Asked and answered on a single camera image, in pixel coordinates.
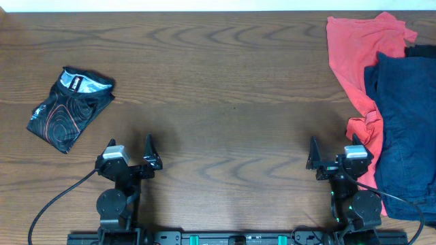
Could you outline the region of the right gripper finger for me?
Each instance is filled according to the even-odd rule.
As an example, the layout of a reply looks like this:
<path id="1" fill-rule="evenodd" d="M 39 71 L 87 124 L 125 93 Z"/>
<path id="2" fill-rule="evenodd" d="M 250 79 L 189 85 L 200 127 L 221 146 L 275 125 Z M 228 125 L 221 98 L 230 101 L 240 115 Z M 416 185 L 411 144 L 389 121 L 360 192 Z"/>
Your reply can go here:
<path id="1" fill-rule="evenodd" d="M 316 138 L 313 136 L 310 140 L 309 156 L 307 159 L 306 169 L 317 169 L 322 164 L 320 150 Z"/>
<path id="2" fill-rule="evenodd" d="M 357 136 L 356 133 L 352 134 L 352 145 L 353 146 L 357 146 L 357 145 L 364 146 L 364 143 L 360 140 L 360 138 Z"/>

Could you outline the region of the navy blue shorts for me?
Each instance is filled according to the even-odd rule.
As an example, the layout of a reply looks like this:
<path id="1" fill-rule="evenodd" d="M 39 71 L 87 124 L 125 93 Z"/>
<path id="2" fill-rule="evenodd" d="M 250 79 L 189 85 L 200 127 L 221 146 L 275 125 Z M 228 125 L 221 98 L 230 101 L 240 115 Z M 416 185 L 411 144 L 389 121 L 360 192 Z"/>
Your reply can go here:
<path id="1" fill-rule="evenodd" d="M 375 182 L 390 218 L 435 222 L 435 59 L 378 53 L 364 69 L 367 95 L 382 116 Z"/>

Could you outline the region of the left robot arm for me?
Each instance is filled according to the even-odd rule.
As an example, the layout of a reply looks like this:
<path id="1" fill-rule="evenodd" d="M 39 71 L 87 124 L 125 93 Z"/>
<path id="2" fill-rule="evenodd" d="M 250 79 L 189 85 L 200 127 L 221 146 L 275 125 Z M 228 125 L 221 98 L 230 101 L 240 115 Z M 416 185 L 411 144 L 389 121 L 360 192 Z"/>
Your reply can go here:
<path id="1" fill-rule="evenodd" d="M 155 177 L 163 168 L 150 134 L 145 140 L 141 165 L 129 165 L 129 155 L 123 145 L 110 140 L 106 149 L 97 157 L 95 170 L 98 175 L 114 182 L 114 188 L 104 191 L 97 199 L 100 215 L 98 244 L 153 244 L 153 234 L 138 222 L 138 211 L 143 180 Z"/>

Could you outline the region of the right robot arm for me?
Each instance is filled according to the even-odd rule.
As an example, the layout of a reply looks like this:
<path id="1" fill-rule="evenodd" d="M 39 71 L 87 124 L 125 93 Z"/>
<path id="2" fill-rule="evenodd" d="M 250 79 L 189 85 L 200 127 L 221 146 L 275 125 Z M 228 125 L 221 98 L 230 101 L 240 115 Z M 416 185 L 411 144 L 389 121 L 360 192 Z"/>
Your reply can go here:
<path id="1" fill-rule="evenodd" d="M 317 180 L 329 182 L 331 211 L 338 222 L 333 232 L 322 236 L 323 244 L 367 244 L 369 240 L 359 238 L 358 233 L 381 225 L 381 198 L 358 188 L 358 178 L 367 173 L 372 159 L 373 154 L 357 135 L 352 136 L 352 145 L 345 146 L 344 153 L 333 161 L 322 160 L 317 141 L 311 138 L 306 168 L 316 171 Z"/>

